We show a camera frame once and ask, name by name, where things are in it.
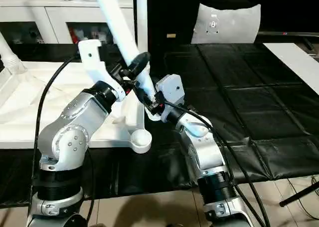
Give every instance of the white plastic tray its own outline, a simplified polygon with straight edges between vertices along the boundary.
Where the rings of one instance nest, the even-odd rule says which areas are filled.
[[[61,65],[58,62],[23,62],[28,72],[0,72],[0,149],[33,148],[37,107],[44,85]],[[70,63],[56,78],[42,109],[40,130],[53,122],[63,108],[84,88],[93,85],[81,63]],[[151,146],[144,128],[144,107],[131,92],[92,136],[91,148],[131,147],[138,153]]]

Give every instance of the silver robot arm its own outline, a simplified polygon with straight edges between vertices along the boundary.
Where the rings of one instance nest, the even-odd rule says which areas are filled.
[[[156,83],[155,102],[146,95],[140,100],[151,113],[158,113],[163,122],[171,122],[179,133],[183,152],[198,182],[204,200],[207,220],[213,226],[252,227],[252,222],[240,196],[236,195],[229,178],[220,147],[206,125],[193,115],[167,104],[184,104],[184,89],[178,75],[167,75]],[[210,121],[201,116],[210,125]]]

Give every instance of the white pillow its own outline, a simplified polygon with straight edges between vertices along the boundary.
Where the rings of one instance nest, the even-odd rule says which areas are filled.
[[[217,10],[200,4],[191,43],[253,43],[260,9],[260,4],[238,10]]]

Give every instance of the cabinet door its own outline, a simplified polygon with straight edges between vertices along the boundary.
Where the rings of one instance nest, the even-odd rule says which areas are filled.
[[[46,7],[46,11],[59,43],[74,43],[83,37],[100,39],[100,34],[107,43],[113,40],[99,7]],[[134,35],[133,9],[122,8],[121,11]]]
[[[58,43],[42,6],[1,6],[0,31],[9,43]]]

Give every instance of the white pole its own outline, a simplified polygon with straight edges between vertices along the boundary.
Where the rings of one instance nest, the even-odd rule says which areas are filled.
[[[8,43],[6,42],[5,38],[2,36],[0,32],[0,55],[1,61],[5,68],[12,74],[21,74],[27,71],[27,69],[23,66],[21,60],[15,55],[11,48],[9,47]]]
[[[127,66],[139,54],[117,0],[97,0]]]
[[[148,0],[137,0],[138,47],[148,51]]]

